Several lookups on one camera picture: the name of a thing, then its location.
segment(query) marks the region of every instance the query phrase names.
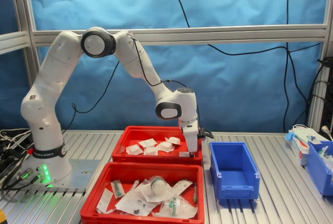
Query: red plastic crate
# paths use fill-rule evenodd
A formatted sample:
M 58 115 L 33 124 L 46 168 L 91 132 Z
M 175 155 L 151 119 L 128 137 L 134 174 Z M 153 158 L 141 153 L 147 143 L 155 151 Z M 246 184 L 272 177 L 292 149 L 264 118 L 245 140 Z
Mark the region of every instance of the red plastic crate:
M 182 179 L 188 179 L 192 182 L 197 182 L 197 197 L 198 197 L 198 212 L 192 219 L 176 219 L 176 218 L 162 218 L 153 217 L 151 213 L 145 216 L 134 215 L 120 215 L 118 213 L 112 214 L 99 214 L 96 211 L 96 206 L 99 202 L 104 188 L 112 192 L 110 182 L 120 180 L 125 193 L 128 192 L 135 180 L 139 179 L 140 183 L 144 179 L 149 179 L 152 176 L 162 176 L 170 186 L 175 185 Z M 187 188 L 181 196 L 185 198 L 192 206 L 194 187 L 191 185 Z M 120 199 L 115 199 L 112 196 L 107 210 L 114 209 L 116 203 Z M 98 180 L 96 181 L 91 193 L 85 201 L 81 209 L 81 222 L 82 224 L 203 224 L 204 223 L 204 203 L 203 203 L 203 182 L 202 182 L 202 168 L 197 165 L 180 165 L 180 164 L 143 164 L 143 163 L 120 163 L 111 162 L 107 163 L 101 172 Z M 153 209 L 153 212 L 159 212 L 160 205 Z
M 181 140 L 181 145 L 175 145 L 175 149 L 169 153 L 159 151 L 158 155 L 128 155 L 126 147 L 139 145 L 143 140 L 153 138 L 157 144 L 165 141 L 165 137 L 177 137 Z M 179 157 L 180 151 L 187 151 L 186 141 L 182 131 L 178 127 L 155 127 L 155 126 L 129 126 L 121 135 L 113 153 L 114 162 L 131 162 L 131 163 L 163 163 L 163 164 L 193 164 L 201 165 L 202 151 L 201 140 L 198 140 L 198 151 L 194 157 Z

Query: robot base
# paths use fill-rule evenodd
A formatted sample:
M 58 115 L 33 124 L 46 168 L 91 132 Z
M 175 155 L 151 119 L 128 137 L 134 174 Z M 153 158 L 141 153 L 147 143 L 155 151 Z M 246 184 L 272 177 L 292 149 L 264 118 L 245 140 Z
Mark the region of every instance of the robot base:
M 50 188 L 53 188 L 60 192 L 85 192 L 90 186 L 92 178 L 100 166 L 100 160 L 69 159 L 68 161 L 72 167 L 72 171 L 68 176 L 52 182 L 46 187 L 40 187 L 41 185 L 36 183 L 29 188 L 27 187 L 27 189 L 47 191 Z

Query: blue bin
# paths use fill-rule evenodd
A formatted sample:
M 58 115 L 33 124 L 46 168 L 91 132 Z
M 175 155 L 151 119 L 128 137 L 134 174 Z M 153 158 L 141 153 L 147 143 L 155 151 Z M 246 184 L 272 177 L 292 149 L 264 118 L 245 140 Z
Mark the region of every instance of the blue bin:
M 258 199 L 260 175 L 244 142 L 211 142 L 211 167 L 218 199 Z
M 309 155 L 306 169 L 308 170 L 314 184 L 321 195 L 333 195 L 332 172 L 326 167 L 325 163 L 318 155 L 318 151 L 328 146 L 326 153 L 333 155 L 333 142 L 322 141 L 321 144 L 309 144 Z

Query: blue fabric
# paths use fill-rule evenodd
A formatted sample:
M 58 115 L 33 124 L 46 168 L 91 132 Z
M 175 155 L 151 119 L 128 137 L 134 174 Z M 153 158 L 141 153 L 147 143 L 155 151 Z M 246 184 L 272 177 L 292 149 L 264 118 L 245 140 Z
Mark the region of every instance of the blue fabric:
M 315 43 L 290 43 L 290 50 L 311 44 Z M 283 43 L 216 46 L 226 52 L 237 52 L 279 45 Z M 42 56 L 47 50 L 41 48 Z M 284 49 L 237 57 L 225 56 L 206 45 L 145 46 L 145 50 L 163 80 L 181 81 L 196 92 L 202 126 L 216 131 L 282 132 L 286 108 Z M 316 73 L 318 53 L 319 46 L 292 53 L 298 86 L 305 95 Z M 63 127 L 72 119 L 72 102 L 80 111 L 89 110 L 97 102 L 116 63 L 115 56 L 81 58 L 56 106 Z M 167 85 L 178 88 L 178 84 Z M 296 91 L 290 62 L 287 88 L 290 100 L 287 126 L 291 127 L 305 109 L 305 102 Z M 123 129 L 128 125 L 177 124 L 158 119 L 154 107 L 150 88 L 119 66 L 99 105 L 88 114 L 76 114 L 71 128 Z
M 13 0 L 0 0 L 0 34 L 17 32 Z M 27 127 L 20 114 L 21 101 L 29 90 L 22 50 L 0 55 L 0 129 Z
M 26 128 L 20 113 L 29 91 L 22 50 L 0 55 L 0 129 Z
M 17 22 L 13 0 L 0 0 L 0 34 L 17 32 Z
M 286 0 L 182 0 L 191 27 L 285 24 Z M 177 0 L 32 0 L 38 30 L 184 28 Z M 326 0 L 290 0 L 289 23 L 323 23 Z M 295 50 L 315 43 L 290 43 Z M 216 45 L 231 53 L 258 51 L 285 43 Z M 41 48 L 42 58 L 48 48 Z M 286 52 L 229 57 L 209 46 L 145 46 L 162 79 L 179 80 L 197 95 L 201 125 L 218 131 L 281 132 L 286 107 L 283 77 Z M 293 52 L 298 85 L 308 94 L 319 46 Z M 90 109 L 103 93 L 117 63 L 114 56 L 83 56 L 56 105 L 62 127 L 72 119 L 74 102 Z M 168 84 L 170 88 L 178 87 Z M 287 88 L 291 127 L 305 108 L 289 63 Z M 88 114 L 77 114 L 73 129 L 124 129 L 128 125 L 176 125 L 154 111 L 154 96 L 142 81 L 119 66 L 109 90 Z

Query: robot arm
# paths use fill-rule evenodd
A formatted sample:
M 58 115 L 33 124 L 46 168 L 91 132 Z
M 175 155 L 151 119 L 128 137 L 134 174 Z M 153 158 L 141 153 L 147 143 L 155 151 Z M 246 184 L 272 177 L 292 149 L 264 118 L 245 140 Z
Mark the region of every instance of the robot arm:
M 63 159 L 66 149 L 55 105 L 83 53 L 93 58 L 114 54 L 132 77 L 144 79 L 155 94 L 156 115 L 164 120 L 177 118 L 188 151 L 197 151 L 198 132 L 199 136 L 205 135 L 202 129 L 198 130 L 194 92 L 189 88 L 170 91 L 161 83 L 147 53 L 132 33 L 121 31 L 111 35 L 102 28 L 88 29 L 82 35 L 63 31 L 52 43 L 21 104 L 21 114 L 34 140 L 32 156 L 24 161 L 22 171 L 28 168 L 40 171 L 43 167 L 47 173 L 42 173 L 42 184 L 58 181 L 71 172 L 69 161 Z
M 163 120 L 177 118 L 179 127 L 184 134 L 188 151 L 190 153 L 196 152 L 198 121 L 195 93 L 189 88 L 178 88 L 176 91 L 170 91 L 164 83 L 161 83 L 161 78 L 153 68 L 147 53 L 132 33 L 121 31 L 113 35 L 113 37 L 116 44 L 114 55 L 129 75 L 145 80 L 154 92 L 156 115 Z M 83 47 L 83 50 L 85 53 L 88 52 L 85 47 Z

